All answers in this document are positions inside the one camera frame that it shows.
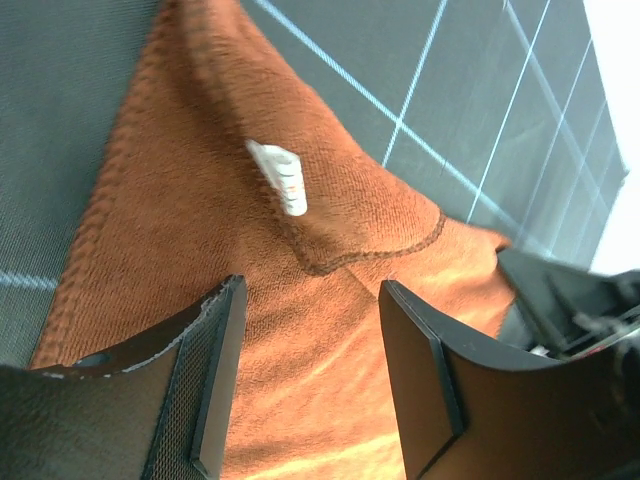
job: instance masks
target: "orange towel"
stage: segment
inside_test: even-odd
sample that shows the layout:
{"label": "orange towel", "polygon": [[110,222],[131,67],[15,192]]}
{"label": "orange towel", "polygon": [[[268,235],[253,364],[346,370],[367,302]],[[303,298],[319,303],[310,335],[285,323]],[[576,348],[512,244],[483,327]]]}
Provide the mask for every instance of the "orange towel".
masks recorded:
{"label": "orange towel", "polygon": [[[246,139],[300,156],[305,215],[283,214]],[[223,478],[402,478],[380,282],[495,335],[513,298],[496,270],[505,244],[367,157],[235,0],[170,0],[33,367],[122,341],[242,273],[248,330]]]}

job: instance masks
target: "white tag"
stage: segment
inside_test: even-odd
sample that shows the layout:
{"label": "white tag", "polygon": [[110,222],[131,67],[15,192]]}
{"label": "white tag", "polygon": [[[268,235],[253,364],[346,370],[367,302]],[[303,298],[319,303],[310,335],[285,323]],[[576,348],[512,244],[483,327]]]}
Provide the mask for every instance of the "white tag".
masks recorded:
{"label": "white tag", "polygon": [[307,196],[300,157],[276,145],[261,145],[253,140],[247,140],[247,149],[271,187],[280,195],[285,213],[293,217],[304,215]]}

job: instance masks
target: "gray tabletop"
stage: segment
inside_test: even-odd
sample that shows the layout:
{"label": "gray tabletop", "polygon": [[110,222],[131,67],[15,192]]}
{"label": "gray tabletop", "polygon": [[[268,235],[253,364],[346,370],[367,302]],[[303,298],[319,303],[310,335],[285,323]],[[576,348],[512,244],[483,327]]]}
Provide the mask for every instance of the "gray tabletop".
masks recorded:
{"label": "gray tabletop", "polygon": [[[380,164],[588,266],[626,175],[580,0],[244,0]],[[157,0],[0,0],[0,363],[26,365]]]}

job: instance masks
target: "folded cloth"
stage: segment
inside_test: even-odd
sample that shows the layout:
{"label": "folded cloth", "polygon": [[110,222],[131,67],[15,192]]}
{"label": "folded cloth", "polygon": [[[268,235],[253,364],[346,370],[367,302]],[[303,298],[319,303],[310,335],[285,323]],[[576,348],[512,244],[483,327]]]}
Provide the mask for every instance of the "folded cloth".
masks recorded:
{"label": "folded cloth", "polygon": [[[300,156],[304,215],[285,215],[247,140]],[[240,273],[248,330],[223,478],[402,478],[380,282],[496,335],[513,299],[496,267],[506,244],[369,158],[237,1],[169,0],[32,366],[120,342]]]}

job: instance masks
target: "grid line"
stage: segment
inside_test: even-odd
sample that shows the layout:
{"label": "grid line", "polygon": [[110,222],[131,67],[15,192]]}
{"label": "grid line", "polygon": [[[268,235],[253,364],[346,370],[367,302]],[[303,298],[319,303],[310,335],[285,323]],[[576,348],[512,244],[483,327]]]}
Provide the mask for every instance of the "grid line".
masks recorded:
{"label": "grid line", "polygon": [[[343,80],[351,85],[358,93],[375,106],[385,117],[392,122],[396,123],[398,117],[394,115],[389,108],[387,108],[380,100],[378,100],[369,90],[366,89],[360,82],[358,82],[351,74],[349,74],[342,66],[338,64],[327,52],[325,52],[317,43],[315,43],[306,33],[304,33],[298,26],[296,26],[289,18],[282,13],[275,5],[269,0],[254,0],[254,3],[262,8],[267,14],[269,14],[276,22],[282,25],[289,31],[294,37],[296,37],[303,45],[309,50],[315,53],[327,66],[335,71]],[[478,191],[478,187],[469,180],[462,172],[455,168],[451,162],[447,161],[442,155],[440,155],[431,145],[429,145],[424,139],[422,139],[417,133],[409,128],[404,122],[400,122],[400,130],[408,135],[413,141],[415,141],[425,152],[427,152],[436,162],[438,162],[447,172],[458,180],[467,190],[475,194]],[[506,213],[500,206],[490,199],[484,192],[480,192],[479,199],[492,210],[504,223],[511,226],[511,228],[517,230],[520,224],[516,222],[508,213]],[[542,245],[538,239],[531,236],[529,238],[537,247],[541,249],[546,255],[552,255],[551,251]]]}
{"label": "grid line", "polygon": [[413,74],[411,85],[409,85],[407,96],[405,97],[404,103],[402,104],[402,109],[400,110],[400,115],[398,115],[396,124],[393,127],[393,133],[391,134],[391,140],[389,140],[389,144],[387,145],[387,151],[384,153],[384,157],[382,158],[383,168],[387,168],[387,162],[389,161],[389,156],[391,155],[393,146],[396,143],[396,138],[398,137],[398,131],[400,130],[400,125],[404,123],[404,116],[407,113],[407,109],[409,108],[409,103],[411,103],[411,98],[413,98],[413,92],[416,88],[416,84],[418,83],[418,79],[420,78],[420,74],[422,73],[424,62],[427,59],[429,50],[431,50],[433,39],[436,36],[436,32],[438,31],[438,27],[440,26],[440,20],[442,19],[442,15],[444,14],[444,9],[446,7],[447,7],[447,0],[440,0],[440,4],[438,5],[438,11],[436,12],[436,16],[433,19],[433,23],[431,24],[431,29],[429,30],[429,35],[427,36],[427,41],[425,42],[424,48],[422,49],[422,53],[420,54],[420,60],[418,60],[418,66],[416,67],[416,71]]}
{"label": "grid line", "polygon": [[0,270],[0,285],[10,288],[52,291],[58,282],[51,278]]}
{"label": "grid line", "polygon": [[[569,108],[569,103],[571,103],[571,97],[573,96],[573,91],[575,90],[576,85],[578,84],[578,79],[580,78],[580,74],[582,73],[582,67],[584,66],[584,62],[587,59],[587,54],[591,50],[591,45],[592,45],[592,41],[589,40],[589,43],[587,44],[587,48],[584,51],[584,55],[582,55],[582,60],[580,61],[580,66],[578,67],[576,76],[574,77],[573,83],[571,84],[569,97],[567,98],[567,101],[564,103],[564,108],[562,109],[562,115],[560,116],[560,121],[558,122],[556,130],[553,134],[553,139],[549,144],[549,148],[547,149],[547,155],[544,159],[544,162],[542,163],[542,169],[540,170],[540,174],[538,175],[536,184],[533,187],[533,193],[531,194],[531,198],[529,199],[529,204],[527,205],[527,210],[525,211],[524,218],[522,219],[522,225],[520,226],[520,230],[518,230],[518,235],[516,236],[516,243],[522,237],[522,234],[524,232],[524,226],[526,225],[527,220],[529,219],[529,215],[531,214],[531,208],[533,207],[533,203],[536,199],[536,195],[538,194],[538,189],[540,188],[540,184],[542,183],[542,178],[544,177],[545,170],[547,169],[547,165],[549,164],[551,153],[553,152],[553,147],[555,146],[556,140],[558,139],[558,134],[560,133],[560,126],[562,125],[562,122],[564,122],[564,117],[567,114],[567,108]],[[600,121],[600,117],[598,116],[596,118],[596,125],[599,123],[599,121]],[[564,217],[566,216],[566,214],[567,214],[567,211],[565,211],[562,217],[560,217],[561,218],[560,223],[564,221]]]}
{"label": "grid line", "polygon": [[[522,43],[522,46],[528,49],[529,40],[527,39],[527,35],[525,34],[524,29],[522,28],[522,24],[520,23],[520,20],[518,19],[518,16],[516,15],[516,12],[513,9],[513,6],[511,5],[511,2],[507,2],[507,13],[509,14],[511,23],[515,27],[516,33],[518,34],[518,38],[520,38],[520,42]],[[556,121],[559,122],[561,112],[562,112],[560,110],[560,105],[558,104],[558,100],[556,99],[555,94],[551,89],[551,85],[549,84],[549,81],[544,75],[542,66],[540,65],[540,62],[538,61],[538,58],[535,53],[531,55],[530,62],[531,62],[531,65],[533,66],[533,71],[536,74],[536,77],[538,78],[538,82],[540,83],[542,91],[545,97],[547,98],[547,102],[551,107],[551,111],[553,115],[556,117]],[[583,155],[580,147],[578,146],[578,142],[576,141],[576,138],[573,135],[571,128],[569,128],[569,125],[566,122],[562,122],[560,131],[562,132],[563,137],[567,141],[567,146],[571,151],[571,158],[576,164],[576,167],[579,170],[582,170],[582,166],[585,163],[585,155]],[[596,182],[593,174],[591,173],[591,170],[588,167],[585,169],[585,171],[586,171],[586,175],[583,175],[584,178],[582,178],[582,181],[585,183],[585,186],[587,187],[587,191],[589,192],[589,195],[592,197],[592,200],[595,200],[597,203],[599,201],[598,206],[600,207],[600,213],[601,214],[604,213],[606,215],[608,209],[604,199],[602,198],[602,195],[600,194],[600,191],[598,190],[598,183]]]}
{"label": "grid line", "polygon": [[[598,117],[596,118],[596,123],[593,125],[591,134],[589,135],[589,141],[587,142],[587,152],[589,151],[589,149],[591,149],[591,144],[593,143],[593,139],[595,138],[596,132],[598,131],[598,125],[600,125],[600,119],[602,118],[602,114],[604,113],[606,106],[607,106],[607,99],[605,98],[604,101],[602,102],[602,106],[600,107],[600,113],[598,113]],[[562,218],[563,220],[567,216],[567,212],[569,211],[569,205],[571,205],[571,199],[573,198],[573,195],[576,191],[576,187],[578,186],[579,178],[580,178],[580,171],[577,172],[576,177],[573,179],[573,183],[571,184],[571,190],[569,191],[569,195],[567,196],[564,207],[562,208],[562,215],[560,216],[560,218]],[[558,224],[556,231],[553,234],[553,238],[550,244],[551,246],[549,247],[551,251],[553,251],[553,249],[556,246],[558,237],[560,236],[561,228],[562,228],[562,222]]]}
{"label": "grid line", "polygon": [[529,45],[529,49],[527,50],[527,56],[525,57],[524,63],[522,64],[522,69],[520,70],[520,75],[518,76],[516,87],[513,89],[513,94],[511,94],[511,99],[509,100],[507,111],[504,114],[504,118],[502,119],[502,124],[500,125],[500,129],[498,130],[498,135],[496,136],[496,140],[495,142],[493,142],[493,147],[491,148],[491,153],[489,154],[489,160],[487,161],[487,165],[484,167],[484,172],[482,172],[482,178],[480,179],[480,185],[478,185],[478,191],[476,192],[476,195],[473,198],[473,203],[471,204],[469,215],[467,215],[467,223],[469,223],[469,221],[471,220],[471,217],[473,216],[473,212],[476,209],[476,205],[478,204],[478,197],[480,197],[480,192],[482,191],[482,187],[484,186],[484,182],[487,179],[489,169],[491,168],[491,164],[493,163],[493,157],[496,154],[496,150],[498,149],[498,144],[500,143],[500,140],[502,138],[502,132],[504,132],[504,127],[507,124],[509,115],[511,114],[511,108],[513,107],[513,102],[515,101],[516,95],[518,94],[518,90],[520,89],[520,83],[522,83],[522,77],[524,77],[524,72],[527,70],[527,65],[529,64],[529,58],[531,58],[531,54],[533,53],[533,47],[536,44],[536,40],[538,39],[538,34],[540,33],[540,27],[542,27],[542,23],[544,22],[544,17],[547,15],[547,10],[549,9],[550,1],[551,0],[547,0],[547,3],[544,6],[544,10],[542,12],[542,15],[540,16],[540,21],[538,22],[538,27],[536,28],[536,33],[533,36],[531,45]]}
{"label": "grid line", "polygon": [[[605,169],[604,173],[602,174],[602,177],[600,178],[600,182],[599,182],[599,187],[602,188],[602,184],[604,183],[604,179],[607,176],[607,173],[609,172],[609,169],[611,168],[611,165],[613,164],[613,159],[615,158],[615,151],[616,151],[616,146],[617,143],[614,140],[612,145],[611,145],[611,151],[609,152],[609,156],[607,157],[607,168]],[[573,253],[571,255],[572,260],[575,262],[576,257],[578,256],[578,252],[580,251],[580,245],[582,244],[582,240],[584,239],[584,235],[587,232],[587,226],[589,225],[590,221],[591,221],[591,217],[593,216],[593,213],[595,211],[595,202],[591,203],[591,207],[589,208],[589,213],[587,214],[587,217],[585,219],[584,224],[582,225],[582,228],[580,229],[580,233],[577,237],[577,241],[575,243],[575,246],[573,247]]]}

